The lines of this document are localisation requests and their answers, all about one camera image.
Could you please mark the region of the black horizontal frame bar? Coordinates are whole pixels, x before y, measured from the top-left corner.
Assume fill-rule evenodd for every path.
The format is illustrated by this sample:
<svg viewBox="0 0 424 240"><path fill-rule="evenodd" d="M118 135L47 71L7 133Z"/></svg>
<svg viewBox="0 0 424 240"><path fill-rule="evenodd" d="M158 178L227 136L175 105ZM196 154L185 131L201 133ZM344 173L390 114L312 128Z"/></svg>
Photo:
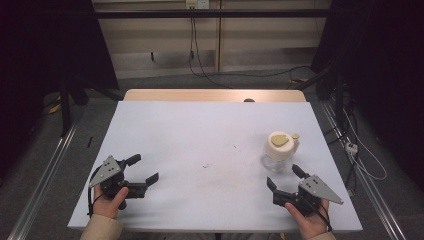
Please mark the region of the black horizontal frame bar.
<svg viewBox="0 0 424 240"><path fill-rule="evenodd" d="M130 18L315 18L329 17L335 11L327 9L291 10L102 10L95 15L101 19Z"/></svg>

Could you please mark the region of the person's left hand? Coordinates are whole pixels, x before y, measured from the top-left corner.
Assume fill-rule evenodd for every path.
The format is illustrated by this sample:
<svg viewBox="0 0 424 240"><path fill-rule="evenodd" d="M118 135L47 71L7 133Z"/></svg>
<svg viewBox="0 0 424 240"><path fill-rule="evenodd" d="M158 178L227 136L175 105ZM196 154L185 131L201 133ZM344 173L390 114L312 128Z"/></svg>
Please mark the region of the person's left hand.
<svg viewBox="0 0 424 240"><path fill-rule="evenodd" d="M110 200L103 195L100 185L94 187L93 213L104 217L116 219L118 208L128 195L129 189L123 187L116 196Z"/></svg>

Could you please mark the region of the black curtain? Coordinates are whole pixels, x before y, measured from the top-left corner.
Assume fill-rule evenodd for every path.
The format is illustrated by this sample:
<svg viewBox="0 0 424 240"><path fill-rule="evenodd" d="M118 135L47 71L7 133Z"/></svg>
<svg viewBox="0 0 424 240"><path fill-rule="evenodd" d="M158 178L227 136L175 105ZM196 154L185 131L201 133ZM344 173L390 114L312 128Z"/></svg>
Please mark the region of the black curtain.
<svg viewBox="0 0 424 240"><path fill-rule="evenodd" d="M0 0L0 177L19 161L44 97L116 89L92 0Z"/></svg>
<svg viewBox="0 0 424 240"><path fill-rule="evenodd" d="M311 69L334 65L398 165L424 191L424 0L332 0Z"/></svg>

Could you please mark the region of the white wall socket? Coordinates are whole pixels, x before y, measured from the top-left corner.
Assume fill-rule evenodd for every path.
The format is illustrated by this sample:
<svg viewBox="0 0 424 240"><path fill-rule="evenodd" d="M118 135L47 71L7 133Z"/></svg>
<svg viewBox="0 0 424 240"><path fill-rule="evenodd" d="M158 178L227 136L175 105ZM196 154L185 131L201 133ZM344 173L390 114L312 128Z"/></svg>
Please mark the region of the white wall socket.
<svg viewBox="0 0 424 240"><path fill-rule="evenodd" d="M209 0L185 0L187 9L207 10L210 8Z"/></svg>

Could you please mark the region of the clear jar with cream lid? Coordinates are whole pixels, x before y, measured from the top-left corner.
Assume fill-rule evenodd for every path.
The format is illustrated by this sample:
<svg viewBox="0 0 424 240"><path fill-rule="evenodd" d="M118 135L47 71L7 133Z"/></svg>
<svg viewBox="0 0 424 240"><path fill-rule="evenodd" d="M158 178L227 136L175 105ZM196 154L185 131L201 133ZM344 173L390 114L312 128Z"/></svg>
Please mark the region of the clear jar with cream lid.
<svg viewBox="0 0 424 240"><path fill-rule="evenodd" d="M291 159L300 145L299 138L298 133L272 132L263 148L262 165L275 173L285 171L291 164Z"/></svg>

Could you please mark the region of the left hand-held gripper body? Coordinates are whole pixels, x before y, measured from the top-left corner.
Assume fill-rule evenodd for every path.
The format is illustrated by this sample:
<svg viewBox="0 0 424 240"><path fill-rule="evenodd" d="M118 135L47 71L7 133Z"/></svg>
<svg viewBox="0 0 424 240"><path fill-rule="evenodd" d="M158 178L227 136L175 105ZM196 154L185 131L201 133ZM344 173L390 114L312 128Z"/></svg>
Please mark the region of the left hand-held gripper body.
<svg viewBox="0 0 424 240"><path fill-rule="evenodd" d="M108 199L113 199L123 188L129 189L126 199L144 198L148 189L146 180L144 183L130 183L125 179L124 170L127 167L126 159L118 161L112 155L94 171L88 184L88 209L93 210L93 199L91 189L100 185L103 195Z"/></svg>

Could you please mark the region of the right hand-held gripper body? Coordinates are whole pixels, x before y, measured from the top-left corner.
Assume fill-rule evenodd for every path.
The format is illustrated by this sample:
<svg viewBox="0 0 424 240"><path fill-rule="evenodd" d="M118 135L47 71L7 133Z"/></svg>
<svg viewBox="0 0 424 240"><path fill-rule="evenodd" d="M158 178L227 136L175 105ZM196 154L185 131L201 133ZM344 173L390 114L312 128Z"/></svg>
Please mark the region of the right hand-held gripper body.
<svg viewBox="0 0 424 240"><path fill-rule="evenodd" d="M278 190L272 184L273 203L284 207L291 203L303 216L311 215L320 209L323 199L343 205L344 201L317 175L306 177L298 184L294 193Z"/></svg>

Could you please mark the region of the white table cover board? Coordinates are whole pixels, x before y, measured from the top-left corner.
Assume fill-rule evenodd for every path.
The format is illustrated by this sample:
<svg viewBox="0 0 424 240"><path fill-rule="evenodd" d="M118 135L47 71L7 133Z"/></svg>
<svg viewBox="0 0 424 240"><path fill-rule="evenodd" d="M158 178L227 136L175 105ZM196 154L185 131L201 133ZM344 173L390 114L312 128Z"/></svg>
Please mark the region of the white table cover board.
<svg viewBox="0 0 424 240"><path fill-rule="evenodd" d="M142 199L130 199L119 218L137 232L289 232L297 225L272 202L266 185L293 193L299 183L291 171L275 174L261 163L267 137L274 131L297 133L293 160L318 175L342 199L330 207L336 232L362 225L317 119L303 103L143 102L118 104L95 160L141 154L125 177L157 183Z"/></svg>

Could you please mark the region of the person's right hand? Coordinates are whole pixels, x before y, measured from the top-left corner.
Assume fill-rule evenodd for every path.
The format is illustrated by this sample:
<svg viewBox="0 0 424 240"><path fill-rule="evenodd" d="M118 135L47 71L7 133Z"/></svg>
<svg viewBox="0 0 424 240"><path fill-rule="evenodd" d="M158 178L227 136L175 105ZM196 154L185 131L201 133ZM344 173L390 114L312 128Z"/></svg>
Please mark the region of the person's right hand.
<svg viewBox="0 0 424 240"><path fill-rule="evenodd" d="M327 223L320 217L319 214L305 217L291 203L286 203L285 208L296 221L302 240L307 240L308 238L319 234L330 232L328 230Z"/></svg>

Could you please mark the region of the metal floor rail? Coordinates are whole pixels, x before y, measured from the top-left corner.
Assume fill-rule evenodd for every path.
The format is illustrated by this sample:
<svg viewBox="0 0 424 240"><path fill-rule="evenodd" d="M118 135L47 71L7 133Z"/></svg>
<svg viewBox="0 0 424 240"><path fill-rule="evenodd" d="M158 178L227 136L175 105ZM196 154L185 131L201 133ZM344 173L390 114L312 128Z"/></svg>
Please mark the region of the metal floor rail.
<svg viewBox="0 0 424 240"><path fill-rule="evenodd" d="M41 175L37 184L33 185L33 191L22 212L20 213L11 233L7 240L25 240L29 230L40 210L40 207L47 195L50 185L53 182L58 168L60 167L64 156L73 140L75 132L84 115L84 109L77 109L75 118L71 121L70 126L60 137L58 144L49 159L46 168Z"/></svg>
<svg viewBox="0 0 424 240"><path fill-rule="evenodd" d="M331 127L333 128L333 132L337 136L338 142L340 143L344 152L347 154L347 158L355 170L357 179L361 182L369 200L371 201L372 206L376 210L380 221L388 233L389 238L391 240L407 240L399 225L399 222L393 214L393 211L390 209L387 202L383 198L383 195L375 184L376 180L383 180L383 177L376 177L372 175L363 164L359 155L350 152L347 144L350 143L351 138L342 135L342 130L336 123L335 110L332 108L331 104L321 102L320 105L329 123L331 124Z"/></svg>

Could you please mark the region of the black metal stand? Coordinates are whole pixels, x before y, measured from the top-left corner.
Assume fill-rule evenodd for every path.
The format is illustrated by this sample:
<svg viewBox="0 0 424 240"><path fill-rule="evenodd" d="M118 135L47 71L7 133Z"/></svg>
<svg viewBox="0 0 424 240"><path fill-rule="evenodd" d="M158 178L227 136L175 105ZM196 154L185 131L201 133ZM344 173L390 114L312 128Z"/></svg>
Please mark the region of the black metal stand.
<svg viewBox="0 0 424 240"><path fill-rule="evenodd" d="M65 77L60 81L60 102L62 109L62 133L61 136L65 137L69 132L72 124L71 110L69 101L69 89L67 86L67 79Z"/></svg>

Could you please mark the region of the wooden table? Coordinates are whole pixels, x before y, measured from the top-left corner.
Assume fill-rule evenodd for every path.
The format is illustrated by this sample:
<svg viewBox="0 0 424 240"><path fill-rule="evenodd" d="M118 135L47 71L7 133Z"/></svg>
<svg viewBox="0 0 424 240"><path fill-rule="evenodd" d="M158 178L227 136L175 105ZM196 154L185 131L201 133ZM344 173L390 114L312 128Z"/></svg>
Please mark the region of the wooden table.
<svg viewBox="0 0 424 240"><path fill-rule="evenodd" d="M125 101L207 101L243 102L251 98L255 102L305 102L299 90L253 89L130 89Z"/></svg>

